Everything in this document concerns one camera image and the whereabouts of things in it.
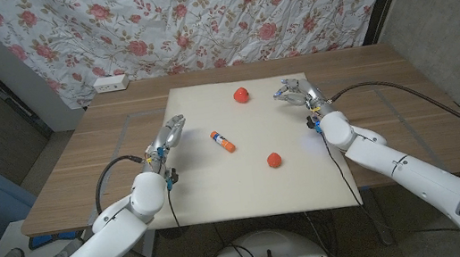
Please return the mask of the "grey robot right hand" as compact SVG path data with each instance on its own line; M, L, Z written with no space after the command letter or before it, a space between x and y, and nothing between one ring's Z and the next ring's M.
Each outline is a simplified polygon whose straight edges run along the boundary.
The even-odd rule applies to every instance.
M282 87L274 93L273 99L304 106L315 120L335 111L322 92L308 80L283 79L281 83Z

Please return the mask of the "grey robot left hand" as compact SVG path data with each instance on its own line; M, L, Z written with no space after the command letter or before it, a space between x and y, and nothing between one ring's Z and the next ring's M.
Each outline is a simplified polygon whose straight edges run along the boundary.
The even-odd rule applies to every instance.
M165 176L167 156L171 148L178 145L185 121L182 114L175 115L161 127L156 138L145 151L146 163L143 166L143 172L149 171Z

